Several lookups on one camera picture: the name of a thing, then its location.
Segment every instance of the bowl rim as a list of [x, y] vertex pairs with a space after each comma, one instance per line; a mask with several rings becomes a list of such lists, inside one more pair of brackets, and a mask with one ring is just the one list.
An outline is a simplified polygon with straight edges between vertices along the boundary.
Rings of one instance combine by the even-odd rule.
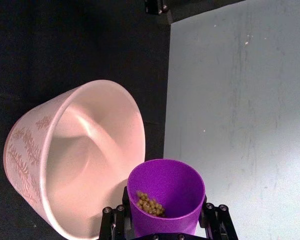
[[[94, 81], [90, 81], [88, 83], [85, 83], [77, 88], [72, 89], [72, 93], [65, 99], [63, 100], [63, 103], [59, 106], [58, 110], [56, 111], [55, 115], [53, 116], [53, 119], [51, 120], [51, 124], [47, 130], [47, 134], [45, 136], [45, 139], [43, 141], [43, 147], [42, 149], [44, 149], [45, 151], [42, 151], [42, 155], [40, 157], [40, 166], [39, 166], [39, 179], [40, 179], [40, 194], [42, 197], [42, 205], [43, 205], [43, 209], [44, 212], [46, 214], [46, 217], [49, 221], [49, 223], [51, 224], [51, 226], [53, 226], [53, 228], [59, 233], [61, 234], [63, 237], [67, 238], [67, 239], [73, 239], [73, 240], [94, 240], [94, 239], [98, 239], [99, 238], [99, 230], [98, 230], [98, 234], [94, 235], [94, 236], [90, 236], [90, 237], [77, 237], [72, 235], [71, 233], [67, 232], [57, 221], [57, 219], [55, 218], [52, 209], [50, 207], [50, 203], [48, 200], [48, 196], [47, 196], [47, 191], [46, 191], [46, 171], [47, 171], [47, 161], [48, 161], [48, 155], [49, 155], [49, 150], [50, 150], [50, 144], [52, 141], [52, 137], [53, 137], [53, 133], [54, 130], [60, 120], [60, 118], [62, 117], [62, 115], [64, 114], [64, 112], [66, 111], [66, 109], [68, 108], [68, 106], [73, 102], [73, 100], [80, 95], [82, 92], [84, 92], [85, 90], [87, 90], [88, 88], [96, 87], [98, 85], [107, 85], [109, 87], [115, 88], [118, 91], [120, 91], [121, 93], [123, 93], [125, 95], [125, 97], [130, 101], [130, 103], [132, 104], [132, 106], [138, 110], [138, 112], [140, 113], [140, 109], [138, 108], [138, 105], [136, 103], [136, 101], [134, 100], [134, 98], [131, 96], [131, 94], [120, 84], [114, 82], [114, 81], [110, 81], [110, 80], [94, 80]], [[145, 153], [146, 153], [146, 140], [145, 140], [145, 128], [144, 128], [144, 124], [143, 124], [143, 120], [142, 120], [142, 116], [141, 114], [138, 115], [138, 121], [140, 123], [141, 126], [141, 131], [142, 131], [142, 139], [141, 141], [143, 141], [142, 144], [142, 149], [140, 149], [140, 155], [141, 157], [144, 159], [145, 158]]]
[[[130, 192], [130, 190], [129, 190], [129, 187], [128, 187], [128, 186], [129, 186], [129, 182], [130, 182], [130, 176], [131, 176], [131, 175], [133, 174], [133, 172], [134, 172], [136, 169], [138, 169], [140, 166], [143, 166], [143, 165], [145, 165], [145, 164], [148, 164], [148, 163], [154, 162], [154, 161], [170, 161], [170, 162], [175, 162], [175, 163], [178, 163], [178, 164], [181, 164], [181, 165], [185, 165], [185, 166], [189, 167], [191, 170], [193, 170], [193, 171], [197, 174], [197, 176], [198, 176], [199, 179], [201, 180], [200, 182], [202, 183], [202, 190], [203, 190], [202, 192], [203, 192], [203, 196], [202, 196], [202, 200], [200, 201], [200, 203], [198, 204], [198, 206], [197, 206], [193, 211], [191, 211], [191, 212], [189, 212], [189, 213], [187, 213], [187, 214], [185, 214], [185, 215], [178, 216], [178, 217], [159, 217], [159, 216], [152, 216], [152, 215], [150, 215], [149, 213], [146, 213], [146, 212], [142, 211], [142, 210], [137, 206], [137, 204], [136, 204], [134, 201], [132, 201], [132, 194], [131, 194], [131, 192]], [[186, 217], [188, 217], [188, 216], [190, 216], [190, 215], [196, 213], [199, 209], [202, 208], [202, 205], [203, 205], [204, 199], [205, 199], [205, 195], [206, 195], [206, 187], [205, 187], [205, 183], [204, 183], [204, 181], [203, 181], [201, 175], [200, 175], [200, 174], [199, 174], [192, 166], [190, 166], [190, 165], [188, 165], [188, 164], [186, 164], [186, 163], [184, 163], [184, 162], [182, 162], [182, 161], [175, 160], [175, 159], [169, 159], [169, 158], [152, 159], [152, 160], [145, 161], [145, 162], [139, 164], [138, 166], [136, 166], [136, 167], [131, 171], [131, 173], [130, 173], [130, 175], [129, 175], [129, 177], [128, 177], [128, 182], [127, 182], [127, 188], [126, 188], [126, 189], [127, 189], [127, 192], [128, 192], [130, 204], [132, 203], [132, 205], [133, 205], [140, 213], [142, 213], [142, 214], [144, 214], [144, 215], [146, 215], [146, 216], [148, 216], [148, 217], [150, 217], [150, 218], [152, 218], [152, 219], [160, 219], [160, 220], [162, 220], [162, 221], [174, 221], [174, 220], [179, 220], [179, 219], [186, 218]]]

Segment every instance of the bolt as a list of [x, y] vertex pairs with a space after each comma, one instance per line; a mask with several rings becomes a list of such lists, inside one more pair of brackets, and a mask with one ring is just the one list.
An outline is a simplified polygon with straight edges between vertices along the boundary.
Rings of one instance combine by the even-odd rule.
[[106, 206], [104, 209], [103, 209], [103, 212], [105, 213], [105, 214], [108, 214], [108, 213], [110, 213], [111, 212], [111, 207], [109, 207], [109, 206]]
[[119, 205], [119, 206], [118, 206], [118, 210], [119, 210], [119, 211], [123, 211], [123, 210], [125, 210], [125, 207], [124, 207], [123, 205]]
[[183, 235], [183, 234], [179, 234], [178, 235], [178, 240], [185, 240], [185, 235]]
[[219, 206], [219, 208], [220, 208], [222, 211], [227, 211], [227, 206], [226, 206], [226, 205], [221, 204], [221, 205]]
[[207, 209], [213, 209], [214, 208], [214, 206], [209, 202], [205, 206], [206, 206]]

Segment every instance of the purple cup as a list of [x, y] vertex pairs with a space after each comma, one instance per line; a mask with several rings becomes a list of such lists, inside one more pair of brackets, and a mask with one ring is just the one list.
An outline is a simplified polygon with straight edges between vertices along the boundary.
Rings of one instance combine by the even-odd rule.
[[[162, 204], [165, 218], [138, 208], [138, 191]], [[127, 192], [136, 237], [195, 233], [206, 190], [201, 176], [189, 165], [172, 159], [146, 161], [130, 173]]]

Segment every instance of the black cloth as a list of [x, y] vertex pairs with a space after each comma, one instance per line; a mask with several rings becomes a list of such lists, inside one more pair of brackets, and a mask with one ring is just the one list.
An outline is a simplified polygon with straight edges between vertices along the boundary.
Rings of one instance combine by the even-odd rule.
[[164, 147], [170, 27], [144, 13], [142, 0], [0, 1], [0, 240], [61, 240], [8, 182], [3, 150], [31, 108], [97, 79], [136, 100], [146, 160]]

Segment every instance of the beans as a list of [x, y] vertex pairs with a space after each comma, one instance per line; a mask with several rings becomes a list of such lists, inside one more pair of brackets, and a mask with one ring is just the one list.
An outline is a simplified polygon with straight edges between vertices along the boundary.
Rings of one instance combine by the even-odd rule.
[[150, 200], [148, 194], [141, 191], [137, 191], [136, 194], [139, 197], [139, 200], [136, 204], [138, 208], [152, 216], [161, 218], [165, 217], [165, 208], [162, 207], [162, 205], [159, 204], [154, 198]]

